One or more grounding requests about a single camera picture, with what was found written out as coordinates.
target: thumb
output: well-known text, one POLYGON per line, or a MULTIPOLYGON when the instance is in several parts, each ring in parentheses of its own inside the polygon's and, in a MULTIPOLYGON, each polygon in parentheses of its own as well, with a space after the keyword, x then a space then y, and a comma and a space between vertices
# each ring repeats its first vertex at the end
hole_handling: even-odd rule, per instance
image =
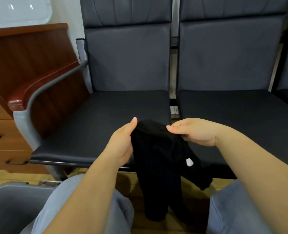
POLYGON ((136 128, 136 126, 137 126, 137 118, 134 117, 132 121, 126 125, 124 131, 128 134, 131 134, 132 131, 136 128))
POLYGON ((184 126, 167 126, 167 130, 171 132, 172 134, 190 134, 188 125, 184 126))

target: wooden floor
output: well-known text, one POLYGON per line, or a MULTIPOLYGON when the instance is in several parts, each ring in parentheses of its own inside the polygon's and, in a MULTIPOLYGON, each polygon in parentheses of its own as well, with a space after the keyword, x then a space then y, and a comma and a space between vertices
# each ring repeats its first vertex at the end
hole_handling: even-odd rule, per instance
MULTIPOLYGON (((69 177, 85 173, 87 169, 75 169, 69 177)), ((51 175, 8 173, 0 170, 0 185, 10 181, 23 181, 37 185, 39 181, 53 181, 51 175)), ((215 178, 211 186, 201 191, 190 181, 182 178, 182 194, 188 209, 193 213, 195 225, 188 226, 181 223, 169 210, 165 220, 153 222, 147 220, 144 214, 144 200, 139 186, 136 173, 118 172, 116 189, 128 197, 135 209, 132 226, 133 234, 183 234, 183 233, 205 233, 210 196, 231 183, 233 180, 215 178)))

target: white tag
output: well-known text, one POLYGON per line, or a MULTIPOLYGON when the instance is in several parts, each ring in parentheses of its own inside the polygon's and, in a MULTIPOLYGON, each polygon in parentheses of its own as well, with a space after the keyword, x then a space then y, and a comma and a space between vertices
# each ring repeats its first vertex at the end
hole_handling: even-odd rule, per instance
POLYGON ((187 160, 186 160, 186 165, 188 166, 188 167, 190 167, 190 166, 193 166, 193 161, 190 159, 190 158, 188 158, 187 160))

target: left hand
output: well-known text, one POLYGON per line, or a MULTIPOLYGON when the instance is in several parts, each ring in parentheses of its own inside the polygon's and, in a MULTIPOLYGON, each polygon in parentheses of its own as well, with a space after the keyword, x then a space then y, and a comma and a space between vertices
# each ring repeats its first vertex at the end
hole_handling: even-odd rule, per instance
POLYGON ((137 118, 134 117, 130 123, 116 130, 101 154, 103 157, 114 161, 117 168, 125 165, 133 153, 130 135, 136 126, 137 118))

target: black garment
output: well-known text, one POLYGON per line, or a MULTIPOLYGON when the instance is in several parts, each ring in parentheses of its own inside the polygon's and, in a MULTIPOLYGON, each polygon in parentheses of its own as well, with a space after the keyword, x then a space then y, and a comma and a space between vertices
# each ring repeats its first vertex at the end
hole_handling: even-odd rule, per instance
POLYGON ((180 221, 192 223, 192 215, 183 203, 181 176, 201 190, 209 187, 212 178, 202 169, 187 142, 152 120, 138 122, 131 142, 146 218, 163 220, 169 206, 180 221), (186 164, 188 158, 194 163, 190 167, 186 164))

